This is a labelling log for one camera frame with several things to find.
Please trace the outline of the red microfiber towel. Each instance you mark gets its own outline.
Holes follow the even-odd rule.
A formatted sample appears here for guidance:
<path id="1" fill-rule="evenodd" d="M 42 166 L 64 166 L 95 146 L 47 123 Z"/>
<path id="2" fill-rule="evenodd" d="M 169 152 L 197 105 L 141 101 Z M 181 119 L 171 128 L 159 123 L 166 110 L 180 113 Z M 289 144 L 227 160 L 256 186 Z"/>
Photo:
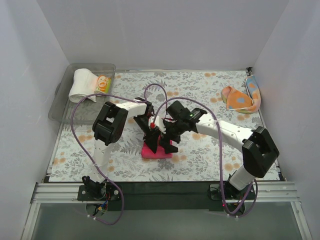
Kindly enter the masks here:
<path id="1" fill-rule="evenodd" d="M 143 159 L 171 159 L 173 153 L 165 153 L 165 149 L 162 146 L 157 147 L 156 153 L 154 153 L 144 142 L 141 149 L 141 157 Z"/>

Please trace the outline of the orange blue patterned towel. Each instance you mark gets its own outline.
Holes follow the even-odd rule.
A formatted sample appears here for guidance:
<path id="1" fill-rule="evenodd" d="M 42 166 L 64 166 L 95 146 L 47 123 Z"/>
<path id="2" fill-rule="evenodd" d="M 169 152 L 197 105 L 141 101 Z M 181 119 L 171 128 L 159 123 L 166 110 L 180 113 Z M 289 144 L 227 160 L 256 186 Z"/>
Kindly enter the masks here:
<path id="1" fill-rule="evenodd" d="M 262 98 L 255 76 L 247 76 L 244 83 L 247 93 L 233 86 L 226 86 L 221 90 L 221 98 L 227 110 L 242 114 L 256 113 L 260 109 Z"/>

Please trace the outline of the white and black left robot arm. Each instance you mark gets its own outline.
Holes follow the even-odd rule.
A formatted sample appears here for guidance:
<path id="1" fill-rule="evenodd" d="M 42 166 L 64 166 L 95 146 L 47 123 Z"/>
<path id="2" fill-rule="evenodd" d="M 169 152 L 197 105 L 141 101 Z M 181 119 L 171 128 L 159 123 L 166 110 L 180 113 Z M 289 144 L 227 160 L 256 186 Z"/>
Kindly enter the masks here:
<path id="1" fill-rule="evenodd" d="M 121 138 L 128 119 L 133 118 L 144 133 L 144 144 L 152 153 L 158 150 L 160 132 L 152 121 L 154 107 L 142 98 L 133 102 L 114 104 L 109 101 L 104 103 L 95 122 L 93 123 L 94 154 L 93 167 L 88 176 L 82 177 L 86 192 L 95 200 L 104 199 L 108 189 L 101 173 L 108 167 L 114 144 Z"/>

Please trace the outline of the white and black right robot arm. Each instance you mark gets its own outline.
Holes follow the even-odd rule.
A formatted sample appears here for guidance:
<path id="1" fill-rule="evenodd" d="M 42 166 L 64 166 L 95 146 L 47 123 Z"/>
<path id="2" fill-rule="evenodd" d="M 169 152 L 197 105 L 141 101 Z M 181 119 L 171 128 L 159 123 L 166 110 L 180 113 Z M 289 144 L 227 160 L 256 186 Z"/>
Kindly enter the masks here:
<path id="1" fill-rule="evenodd" d="M 177 152 L 177 147 L 170 141 L 179 143 L 184 132 L 195 132 L 219 140 L 219 144 L 227 143 L 242 153 L 242 166 L 229 176 L 227 181 L 221 181 L 221 196 L 237 199 L 248 195 L 252 184 L 257 178 L 263 178 L 279 157 L 269 131 L 259 126 L 256 129 L 241 127 L 218 120 L 214 113 L 203 104 L 189 110 L 181 104 L 181 98 L 172 98 L 172 104 L 166 108 L 171 119 L 166 120 L 154 116 L 150 123 L 162 133 L 160 144 L 169 153 Z"/>

